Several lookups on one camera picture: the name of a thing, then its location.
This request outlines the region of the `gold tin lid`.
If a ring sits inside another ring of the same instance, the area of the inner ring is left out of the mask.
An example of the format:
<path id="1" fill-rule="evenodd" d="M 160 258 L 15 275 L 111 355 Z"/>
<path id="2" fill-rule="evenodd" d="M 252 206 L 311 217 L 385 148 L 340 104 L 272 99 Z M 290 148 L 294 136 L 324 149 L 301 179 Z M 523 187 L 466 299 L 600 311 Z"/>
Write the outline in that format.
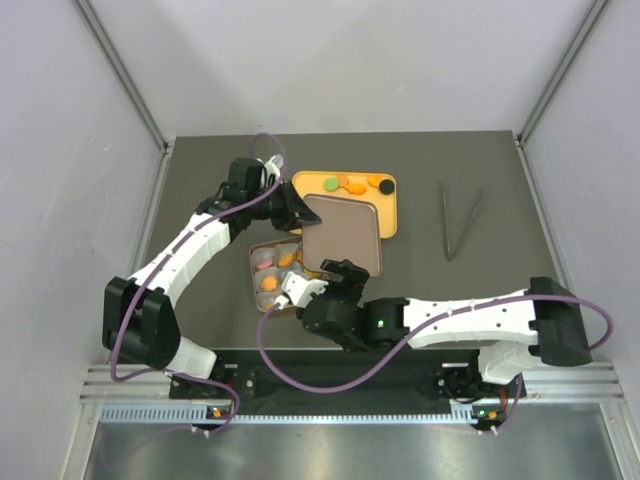
<path id="1" fill-rule="evenodd" d="M 302 228 L 302 264 L 323 272 L 325 260 L 349 260 L 371 277 L 383 270 L 380 227 L 376 207 L 369 202 L 308 194 L 305 203 L 321 223 Z"/>

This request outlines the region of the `gold cookie tin box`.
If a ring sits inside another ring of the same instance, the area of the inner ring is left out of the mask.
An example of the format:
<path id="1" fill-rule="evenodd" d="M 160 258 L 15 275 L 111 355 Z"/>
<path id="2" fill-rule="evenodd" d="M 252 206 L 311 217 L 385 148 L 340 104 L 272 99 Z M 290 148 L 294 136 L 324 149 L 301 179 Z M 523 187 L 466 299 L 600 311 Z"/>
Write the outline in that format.
<path id="1" fill-rule="evenodd" d="M 259 244 L 249 250 L 255 302 L 260 312 L 272 307 L 282 293 L 282 285 L 289 272 L 303 273 L 301 251 L 299 236 Z"/>

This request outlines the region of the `orange swirl cookie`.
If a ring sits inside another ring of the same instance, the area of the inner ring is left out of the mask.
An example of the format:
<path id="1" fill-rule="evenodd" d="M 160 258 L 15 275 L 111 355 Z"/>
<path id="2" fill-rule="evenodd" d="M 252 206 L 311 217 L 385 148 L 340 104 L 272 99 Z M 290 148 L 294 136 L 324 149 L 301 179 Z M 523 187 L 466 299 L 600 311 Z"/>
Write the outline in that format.
<path id="1" fill-rule="evenodd" d="M 276 276 L 265 276 L 260 283 L 260 288 L 264 292 L 273 292 L 279 287 L 279 280 Z"/>

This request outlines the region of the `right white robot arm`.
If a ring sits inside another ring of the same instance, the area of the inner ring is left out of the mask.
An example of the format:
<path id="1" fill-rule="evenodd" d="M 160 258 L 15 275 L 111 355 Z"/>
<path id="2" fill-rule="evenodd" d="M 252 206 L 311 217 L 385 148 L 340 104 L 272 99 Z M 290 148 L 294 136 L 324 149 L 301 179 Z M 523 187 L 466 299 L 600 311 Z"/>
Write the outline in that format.
<path id="1" fill-rule="evenodd" d="M 387 353 L 360 378 L 322 387 L 322 394 L 364 384 L 404 348 L 478 345 L 477 364 L 469 367 L 466 380 L 481 396 L 540 365 L 573 368 L 593 360 L 579 299 L 547 277 L 534 277 L 527 289 L 488 299 L 385 297 L 363 302 L 368 272 L 349 261 L 328 265 L 340 274 L 339 281 L 309 279 L 297 272 L 284 278 L 283 291 L 302 326 L 345 351 Z"/>

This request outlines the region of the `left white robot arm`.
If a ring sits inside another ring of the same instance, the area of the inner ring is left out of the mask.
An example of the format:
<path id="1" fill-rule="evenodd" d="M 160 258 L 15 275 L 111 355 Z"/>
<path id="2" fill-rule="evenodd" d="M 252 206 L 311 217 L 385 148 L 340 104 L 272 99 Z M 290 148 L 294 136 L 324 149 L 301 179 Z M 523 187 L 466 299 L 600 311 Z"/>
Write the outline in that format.
<path id="1" fill-rule="evenodd" d="M 192 377 L 205 396 L 226 387 L 216 354 L 185 338 L 174 308 L 213 257 L 255 221 L 278 231 L 317 225 L 320 217 L 284 177 L 285 159 L 236 158 L 216 194 L 202 201 L 186 226 L 148 265 L 105 288 L 102 344 L 111 361 L 125 358 L 151 370 Z"/>

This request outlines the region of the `white paper cupcake liner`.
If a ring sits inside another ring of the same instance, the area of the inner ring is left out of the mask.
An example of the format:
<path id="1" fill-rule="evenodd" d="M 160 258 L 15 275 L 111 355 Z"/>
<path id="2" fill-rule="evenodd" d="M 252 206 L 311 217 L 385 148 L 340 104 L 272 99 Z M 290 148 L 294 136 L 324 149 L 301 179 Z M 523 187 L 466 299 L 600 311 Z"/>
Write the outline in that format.
<path id="1" fill-rule="evenodd" d="M 266 302 L 269 300 L 277 300 L 278 297 L 279 295 L 273 292 L 258 293 L 256 296 L 256 303 L 257 303 L 258 310 L 261 312 L 267 312 L 268 310 L 265 309 Z"/>
<path id="2" fill-rule="evenodd" d="M 299 249 L 298 242 L 291 243 L 278 243 L 274 246 L 274 256 L 281 257 L 287 254 L 292 254 L 295 256 Z"/>
<path id="3" fill-rule="evenodd" d="M 255 271 L 261 271 L 261 270 L 257 270 L 255 265 L 257 262 L 261 261 L 262 259 L 266 258 L 266 257 L 272 257 L 274 259 L 274 248 L 273 247 L 260 247 L 260 248 L 256 248 L 251 252 L 251 256 L 250 256 L 250 260 L 251 260 L 251 265 L 254 268 Z"/>
<path id="4" fill-rule="evenodd" d="M 258 293 L 273 293 L 279 288 L 280 283 L 275 273 L 260 271 L 254 276 L 254 285 Z"/>

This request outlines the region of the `green sandwich cookie top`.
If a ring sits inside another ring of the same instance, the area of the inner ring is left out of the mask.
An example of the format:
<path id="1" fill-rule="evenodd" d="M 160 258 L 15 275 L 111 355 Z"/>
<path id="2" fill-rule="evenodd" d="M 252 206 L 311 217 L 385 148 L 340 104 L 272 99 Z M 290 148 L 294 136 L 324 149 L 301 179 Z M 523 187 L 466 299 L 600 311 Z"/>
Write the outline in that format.
<path id="1" fill-rule="evenodd" d="M 327 178 L 323 183 L 323 188 L 328 192 L 334 192 L 340 187 L 340 181 L 336 177 Z"/>

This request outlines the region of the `orange yellow tray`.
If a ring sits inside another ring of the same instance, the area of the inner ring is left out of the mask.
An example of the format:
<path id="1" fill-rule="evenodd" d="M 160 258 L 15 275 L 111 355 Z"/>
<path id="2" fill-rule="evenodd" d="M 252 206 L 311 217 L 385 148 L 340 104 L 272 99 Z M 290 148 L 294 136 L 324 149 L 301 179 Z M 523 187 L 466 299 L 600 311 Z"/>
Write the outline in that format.
<path id="1" fill-rule="evenodd" d="M 344 187 L 339 187 L 334 192 L 328 192 L 323 188 L 323 183 L 327 178 L 345 175 L 350 183 L 363 184 L 367 191 L 363 195 L 351 195 Z M 392 180 L 395 183 L 395 192 L 392 195 L 383 195 L 378 189 L 370 186 L 367 177 L 370 175 L 382 176 L 384 179 Z M 396 179 L 387 173 L 366 173 L 366 172 L 339 172 L 339 171 L 299 171 L 293 176 L 293 185 L 298 194 L 305 198 L 308 195 L 323 195 L 342 199 L 363 201 L 372 204 L 378 214 L 379 230 L 381 239 L 393 237 L 398 228 L 397 219 L 397 196 L 398 187 Z"/>

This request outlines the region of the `black sandwich cookie right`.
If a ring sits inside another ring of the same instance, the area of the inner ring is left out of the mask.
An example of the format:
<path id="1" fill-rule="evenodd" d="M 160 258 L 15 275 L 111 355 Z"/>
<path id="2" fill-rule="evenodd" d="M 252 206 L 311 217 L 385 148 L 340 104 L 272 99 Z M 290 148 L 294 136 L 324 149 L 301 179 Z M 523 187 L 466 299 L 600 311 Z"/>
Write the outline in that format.
<path id="1" fill-rule="evenodd" d="M 395 192 L 395 183 L 389 179 L 383 179 L 378 184 L 378 190 L 383 195 L 392 195 Z"/>

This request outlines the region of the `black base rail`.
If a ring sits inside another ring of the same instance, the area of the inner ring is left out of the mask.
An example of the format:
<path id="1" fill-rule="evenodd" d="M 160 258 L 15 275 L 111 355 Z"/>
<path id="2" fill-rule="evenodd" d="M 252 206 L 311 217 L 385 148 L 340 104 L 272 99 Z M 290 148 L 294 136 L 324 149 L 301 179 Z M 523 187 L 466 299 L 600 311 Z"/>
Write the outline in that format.
<path id="1" fill-rule="evenodd" d="M 225 367 L 215 380 L 240 397 L 243 415 L 411 415 L 444 414 L 452 400 L 502 400 L 515 396 L 506 386 L 481 381 L 476 349 L 412 350 L 404 348 L 365 383 L 337 394 L 299 390 L 277 377 L 260 353 L 249 349 L 220 351 Z M 314 387 L 351 382 L 382 358 L 380 351 L 271 350 L 271 361 L 287 376 Z"/>

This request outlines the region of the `aluminium frame rail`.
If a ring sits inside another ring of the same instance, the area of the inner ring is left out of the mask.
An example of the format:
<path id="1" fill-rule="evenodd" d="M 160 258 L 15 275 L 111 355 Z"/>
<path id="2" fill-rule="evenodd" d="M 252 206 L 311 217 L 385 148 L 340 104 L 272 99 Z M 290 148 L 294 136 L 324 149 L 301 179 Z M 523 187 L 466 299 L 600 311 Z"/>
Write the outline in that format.
<path id="1" fill-rule="evenodd" d="M 154 119 L 94 5 L 88 0 L 72 0 L 71 4 L 76 9 L 79 17 L 96 42 L 101 54 L 115 76 L 117 83 L 120 85 L 130 106 L 142 122 L 151 140 L 161 152 L 166 151 L 169 147 L 169 141 Z"/>

